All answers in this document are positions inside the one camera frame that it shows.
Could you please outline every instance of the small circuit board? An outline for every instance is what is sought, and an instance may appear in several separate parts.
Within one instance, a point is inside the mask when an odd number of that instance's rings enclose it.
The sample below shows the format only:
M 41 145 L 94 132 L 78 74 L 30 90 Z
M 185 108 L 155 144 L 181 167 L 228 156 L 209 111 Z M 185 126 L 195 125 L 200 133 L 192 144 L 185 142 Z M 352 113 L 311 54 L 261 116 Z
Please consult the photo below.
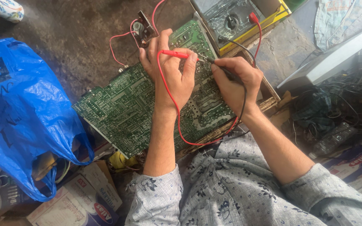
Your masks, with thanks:
M 170 49 L 188 48 L 209 59 L 216 58 L 202 25 L 194 20 L 174 31 L 168 45 Z M 138 63 L 116 76 L 104 88 L 97 86 L 88 91 L 72 108 L 126 158 L 130 158 L 149 146 L 154 82 Z M 210 63 L 197 62 L 195 87 L 181 110 L 183 137 L 195 142 L 234 116 L 220 95 Z M 176 152 L 188 146 L 178 133 L 177 123 L 174 143 Z

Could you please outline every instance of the blue plastic bag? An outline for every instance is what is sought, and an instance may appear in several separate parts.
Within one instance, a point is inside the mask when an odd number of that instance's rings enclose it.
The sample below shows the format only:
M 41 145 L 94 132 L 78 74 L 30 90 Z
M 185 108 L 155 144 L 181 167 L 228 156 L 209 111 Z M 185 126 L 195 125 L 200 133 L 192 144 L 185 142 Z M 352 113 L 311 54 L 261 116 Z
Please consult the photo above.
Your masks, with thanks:
M 89 162 L 73 155 L 72 141 L 88 149 Z M 78 165 L 87 165 L 94 152 L 76 112 L 46 62 L 29 46 L 13 38 L 0 40 L 0 167 L 34 200 L 46 202 L 56 194 L 54 167 L 42 181 L 46 197 L 35 187 L 32 162 L 51 151 Z

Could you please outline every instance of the gray shirt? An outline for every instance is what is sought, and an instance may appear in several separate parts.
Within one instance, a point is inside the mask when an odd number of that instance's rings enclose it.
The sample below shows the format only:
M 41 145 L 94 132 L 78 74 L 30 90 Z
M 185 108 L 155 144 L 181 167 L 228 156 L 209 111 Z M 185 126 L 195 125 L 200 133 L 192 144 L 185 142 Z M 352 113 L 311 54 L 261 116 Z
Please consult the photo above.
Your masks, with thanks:
M 362 225 L 362 194 L 320 164 L 281 186 L 251 133 L 182 174 L 134 179 L 126 225 Z

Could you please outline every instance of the person's left hand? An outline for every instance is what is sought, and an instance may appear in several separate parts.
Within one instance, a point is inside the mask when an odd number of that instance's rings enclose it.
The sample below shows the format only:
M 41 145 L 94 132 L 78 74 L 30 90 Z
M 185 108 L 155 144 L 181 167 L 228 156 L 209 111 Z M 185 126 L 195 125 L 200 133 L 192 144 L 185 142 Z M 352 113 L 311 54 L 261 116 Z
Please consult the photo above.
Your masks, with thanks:
M 150 75 L 155 85 L 155 102 L 154 111 L 162 116 L 170 116 L 175 119 L 177 109 L 174 102 L 168 95 L 163 79 L 157 66 L 157 53 L 160 50 L 169 50 L 168 36 L 173 31 L 167 29 L 161 32 L 160 37 L 153 38 L 149 44 L 149 59 L 146 58 L 146 51 L 143 48 L 139 49 L 139 60 L 145 71 Z M 168 89 L 174 100 L 177 102 L 179 109 L 187 103 L 192 94 L 195 85 L 195 65 L 198 55 L 189 49 L 174 49 L 174 51 L 189 54 L 184 64 L 184 72 L 178 70 L 181 59 L 160 54 L 160 66 L 163 71 L 164 79 L 166 80 Z

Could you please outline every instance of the printed circuit board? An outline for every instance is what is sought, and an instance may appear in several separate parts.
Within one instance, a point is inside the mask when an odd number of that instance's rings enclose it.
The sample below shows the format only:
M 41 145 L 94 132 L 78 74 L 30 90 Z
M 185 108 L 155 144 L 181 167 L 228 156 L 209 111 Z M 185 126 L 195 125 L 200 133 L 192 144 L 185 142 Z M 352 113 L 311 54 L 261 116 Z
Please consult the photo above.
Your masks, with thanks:
M 168 41 L 170 49 L 188 48 L 214 59 L 202 25 L 189 21 L 174 31 Z M 179 70 L 183 71 L 182 59 Z M 154 82 L 138 63 L 116 76 L 101 88 L 94 87 L 72 108 L 94 127 L 126 158 L 148 148 L 154 110 Z M 199 61 L 195 70 L 195 87 L 188 103 L 181 110 L 180 128 L 183 137 L 195 142 L 234 117 L 213 79 L 210 63 Z M 175 150 L 187 144 L 174 127 Z

